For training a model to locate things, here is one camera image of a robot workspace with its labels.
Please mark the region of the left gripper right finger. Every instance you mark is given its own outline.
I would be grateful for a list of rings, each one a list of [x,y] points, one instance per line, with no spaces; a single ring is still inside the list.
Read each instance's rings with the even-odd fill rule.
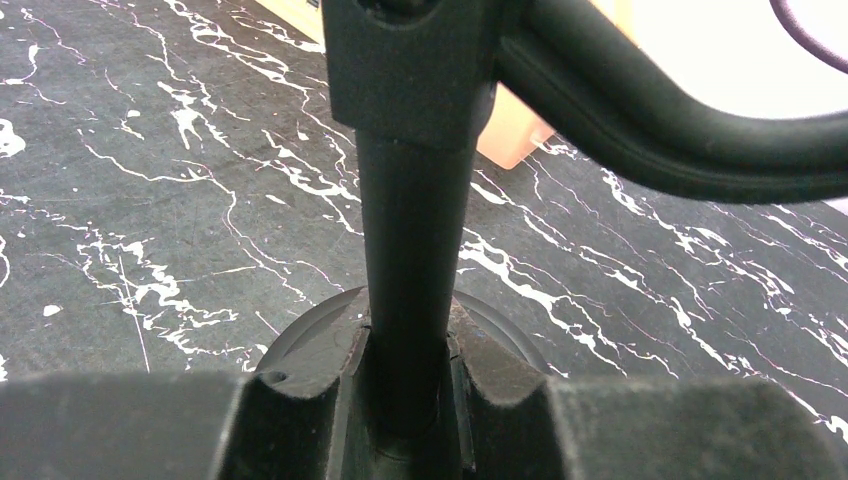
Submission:
[[[568,380],[474,298],[450,310],[470,479],[843,479],[845,456],[761,379]]]

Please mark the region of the orange desk file organizer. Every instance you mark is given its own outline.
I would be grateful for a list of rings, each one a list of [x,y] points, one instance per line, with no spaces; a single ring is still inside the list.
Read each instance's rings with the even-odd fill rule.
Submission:
[[[259,0],[259,4],[319,46],[324,45],[321,3],[308,0]],[[554,135],[554,129],[503,85],[477,142],[477,151],[511,170]]]

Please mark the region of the black round base phone stand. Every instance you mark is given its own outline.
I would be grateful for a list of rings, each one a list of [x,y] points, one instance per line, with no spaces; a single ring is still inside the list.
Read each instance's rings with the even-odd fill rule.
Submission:
[[[356,134],[371,314],[333,433],[358,401],[397,439],[459,425],[450,310],[496,83],[655,190],[739,204],[847,191],[845,113],[774,120],[704,105],[586,1],[327,1],[322,14],[332,114]]]

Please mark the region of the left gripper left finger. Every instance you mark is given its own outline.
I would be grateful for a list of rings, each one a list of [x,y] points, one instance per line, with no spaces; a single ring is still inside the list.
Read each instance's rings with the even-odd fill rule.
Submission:
[[[331,328],[253,374],[49,374],[1,388],[5,479],[323,479],[345,368]]]

